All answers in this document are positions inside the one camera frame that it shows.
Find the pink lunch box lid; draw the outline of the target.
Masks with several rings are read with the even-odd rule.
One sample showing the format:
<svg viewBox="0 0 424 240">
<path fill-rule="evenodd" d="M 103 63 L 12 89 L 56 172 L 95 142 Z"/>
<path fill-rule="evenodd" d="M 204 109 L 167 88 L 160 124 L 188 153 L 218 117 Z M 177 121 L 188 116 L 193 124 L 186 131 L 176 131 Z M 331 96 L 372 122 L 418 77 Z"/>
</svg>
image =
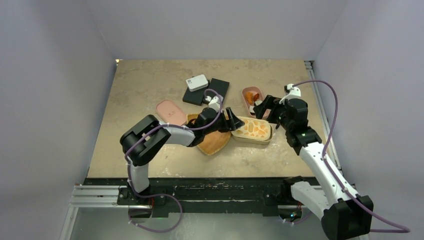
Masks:
<svg viewBox="0 0 424 240">
<path fill-rule="evenodd" d="M 171 100 L 163 100 L 156 105 L 157 115 L 165 122 L 182 126 L 186 123 L 186 114 Z"/>
</svg>

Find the beige lunch box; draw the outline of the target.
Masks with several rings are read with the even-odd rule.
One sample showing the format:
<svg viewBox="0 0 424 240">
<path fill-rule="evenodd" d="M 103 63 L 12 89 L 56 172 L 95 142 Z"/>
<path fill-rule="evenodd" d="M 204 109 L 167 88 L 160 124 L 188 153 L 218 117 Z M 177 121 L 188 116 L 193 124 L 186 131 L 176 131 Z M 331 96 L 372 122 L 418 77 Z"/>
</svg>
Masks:
<svg viewBox="0 0 424 240">
<path fill-rule="evenodd" d="M 271 135 L 268 138 L 259 137 L 259 138 L 253 139 L 253 138 L 246 137 L 245 135 L 242 135 L 242 136 L 232 135 L 232 138 L 235 141 L 242 142 L 242 143 L 257 144 L 257 145 L 268 145 L 272 141 L 273 136 Z"/>
</svg>

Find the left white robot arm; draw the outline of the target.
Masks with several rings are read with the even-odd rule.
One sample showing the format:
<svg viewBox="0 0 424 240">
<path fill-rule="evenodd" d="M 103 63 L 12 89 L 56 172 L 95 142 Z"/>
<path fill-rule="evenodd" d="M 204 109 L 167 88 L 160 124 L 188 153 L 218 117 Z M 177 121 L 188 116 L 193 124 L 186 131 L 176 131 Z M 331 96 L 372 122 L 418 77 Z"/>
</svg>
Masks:
<svg viewBox="0 0 424 240">
<path fill-rule="evenodd" d="M 184 125 L 165 123 L 152 114 L 147 115 L 119 140 L 127 162 L 130 199 L 138 205 L 148 201 L 149 163 L 164 145 L 195 147 L 205 140 L 206 135 L 229 133 L 244 125 L 245 122 L 229 107 L 225 110 L 206 107 Z"/>
</svg>

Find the beige lunch box lid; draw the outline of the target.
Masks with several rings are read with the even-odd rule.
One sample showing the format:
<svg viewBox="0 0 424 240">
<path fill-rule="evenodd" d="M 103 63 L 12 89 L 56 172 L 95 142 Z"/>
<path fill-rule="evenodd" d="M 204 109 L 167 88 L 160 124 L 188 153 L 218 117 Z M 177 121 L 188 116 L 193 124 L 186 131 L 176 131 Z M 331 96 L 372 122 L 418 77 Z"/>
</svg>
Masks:
<svg viewBox="0 0 424 240">
<path fill-rule="evenodd" d="M 273 136 L 273 128 L 266 120 L 251 117 L 238 116 L 244 121 L 244 126 L 238 130 L 232 131 L 235 136 L 246 136 L 247 138 L 265 138 Z"/>
</svg>

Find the small glazed meat strip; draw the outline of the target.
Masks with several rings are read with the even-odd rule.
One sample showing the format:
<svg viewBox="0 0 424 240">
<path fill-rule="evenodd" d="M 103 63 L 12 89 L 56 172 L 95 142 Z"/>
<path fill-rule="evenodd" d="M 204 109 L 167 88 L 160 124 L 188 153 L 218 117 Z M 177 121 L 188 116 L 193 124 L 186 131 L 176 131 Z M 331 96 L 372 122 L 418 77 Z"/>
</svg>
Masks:
<svg viewBox="0 0 424 240">
<path fill-rule="evenodd" d="M 252 100 L 253 100 L 254 102 L 258 101 L 259 99 L 260 99 L 260 94 L 259 94 L 259 93 L 255 94 L 255 95 L 252 97 Z"/>
</svg>

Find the fried chicken piece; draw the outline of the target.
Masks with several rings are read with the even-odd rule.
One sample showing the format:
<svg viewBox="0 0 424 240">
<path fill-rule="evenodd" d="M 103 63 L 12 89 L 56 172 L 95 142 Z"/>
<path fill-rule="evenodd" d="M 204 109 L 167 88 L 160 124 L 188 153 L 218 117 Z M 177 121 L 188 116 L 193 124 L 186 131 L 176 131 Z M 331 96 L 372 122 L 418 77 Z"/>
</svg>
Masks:
<svg viewBox="0 0 424 240">
<path fill-rule="evenodd" d="M 251 91 L 248 91 L 248 92 L 244 95 L 244 98 L 245 98 L 246 102 L 247 102 L 249 105 L 254 105 L 254 101 L 253 101 L 253 99 L 252 99 L 252 97 L 253 97 L 254 95 L 255 95 L 255 94 L 254 94 L 253 92 L 251 92 Z"/>
</svg>

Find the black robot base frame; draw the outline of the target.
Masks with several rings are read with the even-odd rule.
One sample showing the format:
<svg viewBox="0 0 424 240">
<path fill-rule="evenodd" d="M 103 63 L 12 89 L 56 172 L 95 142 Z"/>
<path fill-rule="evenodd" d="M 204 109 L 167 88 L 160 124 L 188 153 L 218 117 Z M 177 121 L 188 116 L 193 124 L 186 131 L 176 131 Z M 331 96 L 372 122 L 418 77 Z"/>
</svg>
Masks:
<svg viewBox="0 0 424 240">
<path fill-rule="evenodd" d="M 261 214 L 296 222 L 308 215 L 289 194 L 296 177 L 152 177 L 148 199 L 133 193 L 125 178 L 86 178 L 85 186 L 116 186 L 118 206 L 134 218 L 166 218 L 170 213 Z"/>
</svg>

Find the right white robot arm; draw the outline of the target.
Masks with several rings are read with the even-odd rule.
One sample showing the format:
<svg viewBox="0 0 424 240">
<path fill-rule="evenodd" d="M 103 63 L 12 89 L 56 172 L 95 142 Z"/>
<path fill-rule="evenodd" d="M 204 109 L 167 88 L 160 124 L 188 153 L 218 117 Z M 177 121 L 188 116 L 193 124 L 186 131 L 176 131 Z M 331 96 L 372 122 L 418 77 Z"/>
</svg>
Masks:
<svg viewBox="0 0 424 240">
<path fill-rule="evenodd" d="M 374 204 L 352 187 L 324 150 L 318 133 L 309 126 L 308 104 L 300 98 L 282 99 L 267 95 L 254 107 L 260 119 L 267 110 L 267 121 L 283 127 L 287 143 L 308 165 L 322 191 L 306 181 L 296 181 L 281 189 L 280 196 L 288 204 L 301 202 L 316 215 L 330 240 L 347 240 L 371 231 Z"/>
</svg>

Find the woven bamboo basket tray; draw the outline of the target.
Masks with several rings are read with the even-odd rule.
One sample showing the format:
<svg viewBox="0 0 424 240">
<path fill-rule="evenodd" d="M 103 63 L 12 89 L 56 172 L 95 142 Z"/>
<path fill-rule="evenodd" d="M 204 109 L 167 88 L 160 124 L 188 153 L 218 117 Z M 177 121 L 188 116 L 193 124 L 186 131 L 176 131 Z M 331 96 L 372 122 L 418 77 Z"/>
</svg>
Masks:
<svg viewBox="0 0 424 240">
<path fill-rule="evenodd" d="M 204 137 L 196 147 L 205 155 L 212 156 L 222 150 L 231 139 L 231 132 L 214 131 Z"/>
</svg>

